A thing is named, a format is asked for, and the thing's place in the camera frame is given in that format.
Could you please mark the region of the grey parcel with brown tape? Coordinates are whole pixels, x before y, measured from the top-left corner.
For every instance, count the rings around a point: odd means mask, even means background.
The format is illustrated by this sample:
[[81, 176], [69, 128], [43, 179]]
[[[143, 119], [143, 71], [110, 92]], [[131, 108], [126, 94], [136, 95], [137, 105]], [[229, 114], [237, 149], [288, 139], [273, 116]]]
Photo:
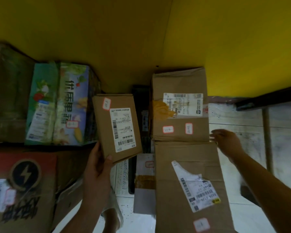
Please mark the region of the grey parcel with brown tape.
[[155, 155], [137, 155], [133, 212], [156, 216]]

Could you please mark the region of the small cardboard box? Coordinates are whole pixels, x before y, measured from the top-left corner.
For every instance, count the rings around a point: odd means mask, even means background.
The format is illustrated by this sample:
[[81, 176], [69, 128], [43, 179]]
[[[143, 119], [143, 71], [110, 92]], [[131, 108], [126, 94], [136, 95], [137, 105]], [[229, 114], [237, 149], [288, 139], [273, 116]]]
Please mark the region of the small cardboard box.
[[97, 94], [92, 100], [104, 157], [112, 156], [117, 164], [142, 153], [133, 95]]

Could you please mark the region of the person's left hand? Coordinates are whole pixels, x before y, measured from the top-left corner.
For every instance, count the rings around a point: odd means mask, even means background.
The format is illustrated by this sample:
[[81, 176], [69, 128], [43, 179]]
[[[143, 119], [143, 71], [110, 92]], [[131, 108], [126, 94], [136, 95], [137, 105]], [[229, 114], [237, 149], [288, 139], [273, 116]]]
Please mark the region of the person's left hand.
[[90, 152], [84, 172], [83, 199], [109, 198], [111, 190], [110, 175], [102, 175], [104, 158], [100, 142], [97, 142]]

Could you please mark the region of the black flat parcel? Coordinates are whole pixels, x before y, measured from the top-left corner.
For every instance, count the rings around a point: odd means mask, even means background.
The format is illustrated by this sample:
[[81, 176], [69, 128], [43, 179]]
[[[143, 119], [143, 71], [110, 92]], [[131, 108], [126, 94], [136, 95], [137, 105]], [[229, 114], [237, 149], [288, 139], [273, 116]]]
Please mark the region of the black flat parcel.
[[[143, 153], [151, 153], [151, 139], [148, 128], [150, 88], [149, 86], [134, 85], [132, 94], [135, 102], [142, 151]], [[132, 195], [135, 193], [136, 162], [136, 156], [128, 160], [128, 192]]]

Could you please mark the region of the cardboard box with yellow tape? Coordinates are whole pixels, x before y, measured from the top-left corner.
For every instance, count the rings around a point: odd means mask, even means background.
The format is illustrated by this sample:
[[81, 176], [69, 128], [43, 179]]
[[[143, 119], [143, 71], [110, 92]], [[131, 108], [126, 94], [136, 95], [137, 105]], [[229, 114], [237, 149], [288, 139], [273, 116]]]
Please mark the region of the cardboard box with yellow tape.
[[206, 70], [153, 74], [149, 125], [155, 141], [209, 142]]

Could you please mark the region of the person's left forearm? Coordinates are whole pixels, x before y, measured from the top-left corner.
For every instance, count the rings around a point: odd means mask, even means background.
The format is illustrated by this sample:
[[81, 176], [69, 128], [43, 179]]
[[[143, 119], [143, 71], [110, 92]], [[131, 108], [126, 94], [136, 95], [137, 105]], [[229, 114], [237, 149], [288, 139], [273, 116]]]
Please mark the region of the person's left forearm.
[[60, 233], [93, 233], [107, 201], [107, 198], [84, 198], [77, 213]]

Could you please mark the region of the white patterned flat parcel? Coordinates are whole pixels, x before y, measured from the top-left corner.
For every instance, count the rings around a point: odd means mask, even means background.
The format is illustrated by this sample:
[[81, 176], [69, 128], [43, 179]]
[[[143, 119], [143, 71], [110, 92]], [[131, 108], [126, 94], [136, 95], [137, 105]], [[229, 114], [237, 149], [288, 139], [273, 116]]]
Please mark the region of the white patterned flat parcel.
[[129, 181], [129, 162], [128, 160], [122, 161], [116, 165], [116, 177], [115, 177], [115, 195], [117, 197], [129, 197], [134, 198], [134, 194], [129, 193], [128, 181]]

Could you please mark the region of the person's right hand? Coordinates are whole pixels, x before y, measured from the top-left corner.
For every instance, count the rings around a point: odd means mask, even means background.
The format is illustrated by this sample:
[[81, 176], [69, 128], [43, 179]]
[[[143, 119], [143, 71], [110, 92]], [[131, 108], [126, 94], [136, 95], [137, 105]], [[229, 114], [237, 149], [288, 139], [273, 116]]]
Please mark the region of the person's right hand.
[[226, 129], [216, 130], [221, 130], [221, 143], [217, 144], [217, 146], [231, 162], [239, 160], [246, 155], [235, 133]]

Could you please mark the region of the large plain brown carton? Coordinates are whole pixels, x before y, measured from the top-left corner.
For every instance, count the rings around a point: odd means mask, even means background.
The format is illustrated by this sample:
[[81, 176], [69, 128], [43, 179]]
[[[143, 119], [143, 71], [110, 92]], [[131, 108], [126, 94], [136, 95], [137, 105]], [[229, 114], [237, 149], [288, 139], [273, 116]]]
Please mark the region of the large plain brown carton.
[[0, 43], [0, 142], [23, 143], [36, 61]]

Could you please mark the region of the person's right forearm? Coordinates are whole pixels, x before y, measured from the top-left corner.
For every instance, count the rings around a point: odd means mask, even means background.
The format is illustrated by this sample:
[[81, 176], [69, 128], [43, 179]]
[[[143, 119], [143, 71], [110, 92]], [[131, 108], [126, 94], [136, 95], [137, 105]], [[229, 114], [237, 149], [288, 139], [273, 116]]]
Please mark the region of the person's right forearm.
[[227, 153], [277, 233], [291, 233], [291, 188], [244, 152]]

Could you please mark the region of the long cardboard box, peeling label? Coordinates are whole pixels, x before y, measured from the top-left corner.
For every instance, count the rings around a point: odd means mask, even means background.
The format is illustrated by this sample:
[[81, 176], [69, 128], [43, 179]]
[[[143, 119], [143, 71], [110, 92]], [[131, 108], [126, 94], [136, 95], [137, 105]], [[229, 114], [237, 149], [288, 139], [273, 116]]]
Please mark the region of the long cardboard box, peeling label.
[[155, 142], [155, 233], [236, 233], [217, 146]]

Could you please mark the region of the colourful vegetable-print carton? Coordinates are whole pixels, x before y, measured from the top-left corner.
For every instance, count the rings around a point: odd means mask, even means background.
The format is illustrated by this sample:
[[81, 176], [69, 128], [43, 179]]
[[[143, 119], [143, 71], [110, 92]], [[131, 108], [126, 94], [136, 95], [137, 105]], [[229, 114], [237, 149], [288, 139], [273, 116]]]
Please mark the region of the colourful vegetable-print carton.
[[90, 66], [36, 63], [24, 144], [84, 146], [97, 142], [92, 98], [100, 92], [100, 80]]

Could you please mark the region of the red-brown carton with lightning emblem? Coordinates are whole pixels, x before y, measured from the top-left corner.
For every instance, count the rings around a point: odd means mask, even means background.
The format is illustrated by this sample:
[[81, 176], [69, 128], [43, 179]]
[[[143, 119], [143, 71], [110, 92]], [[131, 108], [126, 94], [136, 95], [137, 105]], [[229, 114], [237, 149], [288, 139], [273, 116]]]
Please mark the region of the red-brown carton with lightning emblem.
[[0, 233], [51, 233], [82, 199], [90, 151], [0, 146]]

